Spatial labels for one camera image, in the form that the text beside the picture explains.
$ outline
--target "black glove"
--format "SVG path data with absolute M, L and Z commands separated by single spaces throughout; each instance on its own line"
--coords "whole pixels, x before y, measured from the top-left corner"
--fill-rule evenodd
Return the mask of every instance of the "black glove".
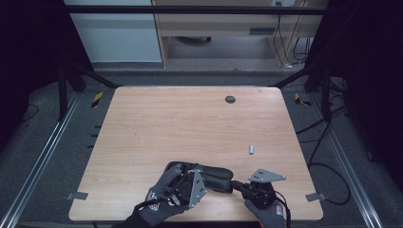
M 258 209 L 249 199 L 245 201 L 245 206 L 258 218 L 264 228 L 284 227 L 284 206 L 277 199 L 265 209 Z
M 177 164 L 166 170 L 157 183 L 148 190 L 145 200 L 159 200 L 166 197 L 164 194 L 170 191 L 168 185 L 178 177 L 182 170 L 182 165 Z M 140 211 L 140 216 L 150 225 L 156 226 L 169 217 L 183 213 L 189 209 L 189 205 L 174 206 L 170 205 L 165 199 L 157 204 L 152 204 Z

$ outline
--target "wire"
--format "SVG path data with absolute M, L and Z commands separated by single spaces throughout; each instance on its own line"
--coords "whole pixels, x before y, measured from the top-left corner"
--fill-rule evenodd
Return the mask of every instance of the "wire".
M 37 105 L 35 105 L 35 104 L 29 104 L 29 106 L 34 106 L 34 107 L 36 108 L 35 113 L 33 113 L 32 116 L 30 116 L 30 117 L 28 117 L 28 118 L 22 120 L 21 123 L 32 119 L 34 116 L 36 116 L 36 114 L 37 114 L 38 111 L 39 111 L 39 107 L 38 107 Z
M 310 141 L 299 141 L 299 143 L 313 143 L 313 142 L 317 142 L 319 140 L 310 140 Z
M 342 106 L 338 107 L 337 109 L 335 109 L 334 111 L 332 111 L 332 117 L 334 117 L 339 110 L 344 109 L 345 107 L 346 107 L 346 105 L 342 105 Z M 303 132 L 305 132 L 305 131 L 307 131 L 309 129 L 312 129 L 312 128 L 316 127 L 317 125 L 319 125 L 320 123 L 324 122 L 324 121 L 326 121 L 325 118 L 320 119 L 317 122 L 312 123 L 311 125 L 309 125 L 309 126 L 303 128 L 303 129 L 297 131 L 296 134 L 298 135 L 298 134 L 301 134 L 301 133 L 303 133 Z
M 159 202 L 161 202 L 161 201 L 163 201 L 163 199 L 151 199 L 151 200 L 147 200 L 147 201 L 141 202 L 141 203 L 137 204 L 137 205 L 134 207 L 133 212 L 134 212 L 134 211 L 138 211 L 138 210 L 140 210 L 141 208 L 143 208 L 143 207 L 145 207 L 145 206 L 152 205 L 152 204 L 157 204 L 157 203 L 159 203 Z
M 329 101 L 330 104 L 332 104 L 332 103 L 333 103 L 333 100 L 336 99 L 336 98 L 344 99 L 344 98 L 343 98 L 343 95 L 335 95 L 335 96 Z
M 293 55 L 295 59 L 298 59 L 300 62 L 305 62 L 308 59 L 308 53 L 309 53 L 309 48 L 311 46 L 311 38 L 307 37 L 306 38 L 306 43 L 305 43 L 305 51 L 304 52 L 296 52 L 297 49 L 297 45 L 299 43 L 299 37 L 297 38 L 296 43 L 294 44 L 294 48 L 293 48 Z M 304 55 L 304 58 L 299 58 L 297 57 L 297 55 Z
M 277 33 L 278 33 L 279 38 L 280 38 L 280 41 L 281 41 L 282 50 L 284 51 L 285 60 L 287 60 L 291 65 L 298 64 L 298 62 L 292 62 L 292 61 L 290 61 L 290 60 L 288 59 L 288 57 L 287 57 L 286 48 L 285 48 L 284 41 L 283 41 L 282 35 L 281 35 L 281 29 L 279 28 L 280 20 L 281 20 L 281 14 L 278 15 L 278 24 L 277 24 L 276 32 L 275 32 L 274 39 L 273 39 L 273 45 L 274 45 L 274 47 L 275 47 L 276 54 L 278 55 L 279 62 L 281 63 L 282 66 L 284 66 L 284 63 L 282 62 L 281 58 L 279 57 L 278 49 L 277 49 L 277 46 L 276 46 L 276 37 L 277 37 Z M 292 33 L 292 34 L 294 34 L 294 33 L 296 32 L 296 29 L 297 29 L 297 23 L 296 23 L 296 25 L 294 26 L 294 30 L 293 30 L 293 33 Z
M 314 166 L 314 165 L 322 166 L 322 167 L 326 167 L 326 168 L 330 169 L 330 170 L 333 171 L 336 175 L 338 175 L 338 176 L 341 178 L 341 180 L 344 182 L 344 184 L 346 185 L 346 188 L 347 188 L 347 192 L 348 192 L 348 193 L 347 193 L 347 198 L 346 198 L 345 200 L 343 200 L 343 201 L 334 201 L 334 200 L 328 199 L 328 198 L 326 197 L 326 201 L 328 201 L 328 202 L 330 202 L 330 203 L 332 203 L 332 204 L 334 204 L 334 205 L 338 205 L 338 206 L 342 206 L 342 205 L 347 204 L 347 203 L 350 201 L 350 198 L 352 197 L 352 191 L 351 191 L 350 186 L 349 186 L 349 184 L 347 183 L 346 179 L 343 178 L 343 176 L 341 176 L 341 174 L 338 173 L 334 168 L 332 168 L 331 166 L 329 166 L 329 165 L 327 165 L 327 164 L 319 163 L 319 162 L 312 162 L 312 163 L 311 163 L 311 167 Z
M 178 183 L 175 185 L 175 187 L 171 188 L 170 190 L 168 188 L 162 188 L 160 189 L 160 193 L 161 195 L 163 195 L 163 199 L 169 199 L 172 197 L 172 195 L 174 195 L 175 190 L 179 187 L 179 185 L 181 185 L 181 183 L 183 182 L 183 180 L 185 179 L 185 176 L 187 176 L 188 174 L 186 173 L 185 175 L 182 176 L 182 178 L 178 181 Z
M 286 220 L 286 227 L 290 228 L 291 227 L 291 211 L 290 208 L 288 208 L 287 201 L 285 200 L 285 197 L 278 191 L 275 191 L 277 194 L 279 194 L 282 199 L 280 199 L 278 196 L 276 196 L 276 199 L 282 203 L 285 207 L 285 214 L 287 215 L 287 220 Z
M 315 154 L 317 153 L 317 149 L 319 148 L 320 143 L 325 138 L 326 132 L 330 129 L 331 123 L 327 123 L 325 130 L 323 131 L 322 135 L 320 136 L 319 140 L 317 141 L 317 145 L 315 146 L 314 152 L 311 155 L 311 158 L 308 161 L 308 169 L 311 166 L 312 160 L 314 159 Z

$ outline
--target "metal bracket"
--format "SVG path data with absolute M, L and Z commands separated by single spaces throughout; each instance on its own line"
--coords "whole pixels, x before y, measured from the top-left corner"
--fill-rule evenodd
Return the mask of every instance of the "metal bracket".
M 76 193 L 67 193 L 65 196 L 66 200 L 86 200 L 86 197 L 88 196 L 88 193 L 82 193 L 82 192 L 76 192 Z
M 250 181 L 253 182 L 272 182 L 272 181 L 284 181 L 285 176 L 275 174 L 264 169 L 258 169 L 252 176 L 249 178 Z
M 193 208 L 201 201 L 202 197 L 204 197 L 204 195 L 207 193 L 207 190 L 202 179 L 201 171 L 189 170 L 189 172 L 195 173 L 195 178 L 193 179 L 192 193 L 190 195 L 189 201 L 189 208 Z
M 312 193 L 312 194 L 307 194 L 306 199 L 308 201 L 315 201 L 315 200 L 326 200 L 327 197 L 323 193 Z

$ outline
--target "wooden tabletop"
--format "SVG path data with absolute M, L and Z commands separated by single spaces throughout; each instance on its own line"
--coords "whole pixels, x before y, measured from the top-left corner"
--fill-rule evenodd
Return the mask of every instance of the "wooden tabletop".
M 234 96 L 229 104 L 225 97 Z M 249 154 L 249 145 L 254 154 Z M 166 165 L 196 162 L 230 169 L 233 180 L 258 168 L 281 174 L 273 182 L 292 219 L 321 219 L 297 136 L 281 92 L 274 87 L 120 87 L 106 113 L 75 199 L 72 220 L 125 220 L 144 201 Z M 233 194 L 210 190 L 195 208 L 168 220 L 257 220 Z

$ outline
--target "black round object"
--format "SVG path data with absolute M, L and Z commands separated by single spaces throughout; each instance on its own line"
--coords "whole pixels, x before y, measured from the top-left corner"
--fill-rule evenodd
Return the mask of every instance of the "black round object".
M 227 103 L 229 103 L 229 104 L 234 103 L 236 100 L 237 100 L 237 99 L 235 99 L 234 96 L 226 96 L 226 97 L 225 97 L 225 101 L 226 101 Z

